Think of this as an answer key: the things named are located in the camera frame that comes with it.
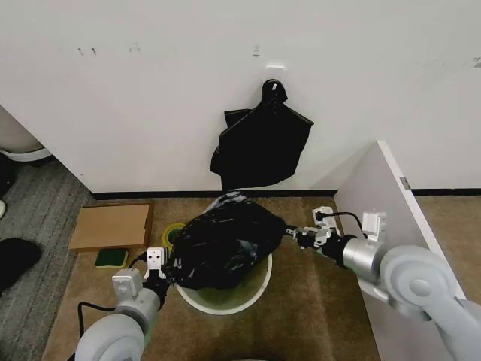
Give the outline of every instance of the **green sponge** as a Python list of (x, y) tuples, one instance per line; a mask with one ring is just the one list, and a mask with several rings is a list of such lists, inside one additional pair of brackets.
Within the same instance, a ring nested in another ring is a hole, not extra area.
[(95, 260), (98, 268), (123, 268), (126, 266), (127, 250), (100, 250)]

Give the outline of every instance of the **metal hinge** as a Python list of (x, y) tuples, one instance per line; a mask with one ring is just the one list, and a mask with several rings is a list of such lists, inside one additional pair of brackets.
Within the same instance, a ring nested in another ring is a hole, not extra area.
[(399, 180), (400, 180), (401, 183), (403, 184), (404, 189), (406, 189), (406, 190), (410, 190), (410, 189), (411, 189), (411, 185), (410, 185), (409, 182), (407, 181), (406, 177), (400, 177)]

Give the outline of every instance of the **black bag hanging on wall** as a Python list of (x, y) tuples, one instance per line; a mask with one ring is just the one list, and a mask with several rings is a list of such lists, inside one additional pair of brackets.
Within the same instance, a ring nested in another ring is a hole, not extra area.
[(2, 197), (15, 181), (14, 162), (0, 153), (0, 197)]
[(314, 123), (284, 105), (286, 100), (281, 82), (268, 80), (257, 107), (224, 113), (228, 128), (210, 163), (224, 190), (269, 186), (295, 173)]

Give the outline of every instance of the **white wall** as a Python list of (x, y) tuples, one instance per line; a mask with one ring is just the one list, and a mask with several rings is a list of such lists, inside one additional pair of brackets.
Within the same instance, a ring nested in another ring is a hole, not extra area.
[(338, 188), (378, 138), (415, 188), (479, 188), (480, 14), (479, 0), (10, 0), (0, 104), (91, 191), (214, 190), (222, 112), (254, 106), (282, 63), (288, 105), (316, 125), (272, 188)]

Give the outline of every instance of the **white trash can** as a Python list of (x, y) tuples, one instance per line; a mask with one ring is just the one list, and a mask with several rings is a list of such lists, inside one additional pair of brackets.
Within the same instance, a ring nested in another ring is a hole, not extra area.
[(272, 273), (272, 254), (262, 260), (235, 288), (191, 290), (176, 285), (180, 295), (192, 307), (206, 314), (236, 314), (253, 305), (268, 286)]

